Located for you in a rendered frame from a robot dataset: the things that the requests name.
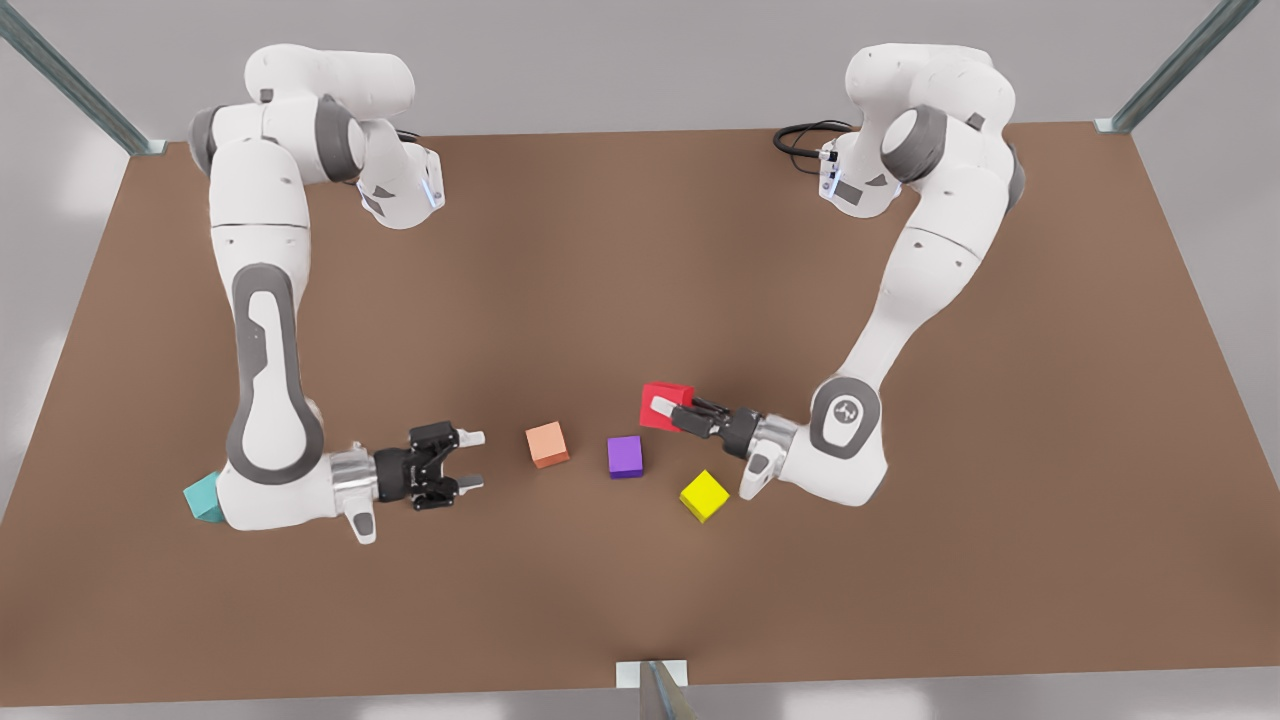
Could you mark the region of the silver frame post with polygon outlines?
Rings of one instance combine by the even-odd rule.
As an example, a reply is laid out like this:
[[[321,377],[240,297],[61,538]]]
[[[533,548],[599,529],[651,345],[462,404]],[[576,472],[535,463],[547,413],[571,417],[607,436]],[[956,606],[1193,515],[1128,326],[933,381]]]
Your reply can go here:
[[[1263,0],[1220,0],[1156,72],[1111,115],[1100,135],[1130,135]]]
[[[165,152],[166,141],[147,138],[9,0],[0,0],[0,38],[128,155],[160,156]]]
[[[614,665],[620,689],[637,689],[640,720],[698,720],[684,689],[689,687],[686,660],[623,661]]]

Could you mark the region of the red wooden cube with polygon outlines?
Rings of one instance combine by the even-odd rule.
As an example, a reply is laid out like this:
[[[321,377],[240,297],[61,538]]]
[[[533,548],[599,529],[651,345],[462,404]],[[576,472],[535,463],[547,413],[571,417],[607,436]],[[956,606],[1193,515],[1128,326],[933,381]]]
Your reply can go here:
[[[694,395],[695,388],[692,386],[657,380],[645,383],[643,387],[641,409],[639,415],[640,425],[668,432],[678,432],[678,428],[672,424],[671,418],[662,416],[660,414],[652,411],[652,398],[667,397],[680,405],[689,406],[692,404]]]

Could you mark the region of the yellow wooden cube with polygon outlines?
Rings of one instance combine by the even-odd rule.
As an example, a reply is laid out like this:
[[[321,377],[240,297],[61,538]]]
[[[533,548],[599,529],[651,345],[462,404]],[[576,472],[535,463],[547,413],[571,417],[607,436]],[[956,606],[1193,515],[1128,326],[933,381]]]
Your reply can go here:
[[[730,492],[708,471],[701,470],[678,493],[680,502],[705,523],[730,500]]]

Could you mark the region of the orange wooden cube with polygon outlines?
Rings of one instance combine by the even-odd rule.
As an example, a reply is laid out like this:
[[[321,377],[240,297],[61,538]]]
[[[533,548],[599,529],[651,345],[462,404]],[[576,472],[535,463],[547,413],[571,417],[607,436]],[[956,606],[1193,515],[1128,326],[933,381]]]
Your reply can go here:
[[[549,468],[570,460],[564,433],[558,421],[526,429],[525,436],[535,468]]]

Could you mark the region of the teal blue wooden cube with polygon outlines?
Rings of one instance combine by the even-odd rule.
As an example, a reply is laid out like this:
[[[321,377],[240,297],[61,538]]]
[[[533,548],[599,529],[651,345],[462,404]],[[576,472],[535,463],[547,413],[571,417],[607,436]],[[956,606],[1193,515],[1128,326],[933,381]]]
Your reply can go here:
[[[206,523],[227,521],[218,496],[220,475],[220,471],[211,471],[183,489],[187,506],[195,519]]]

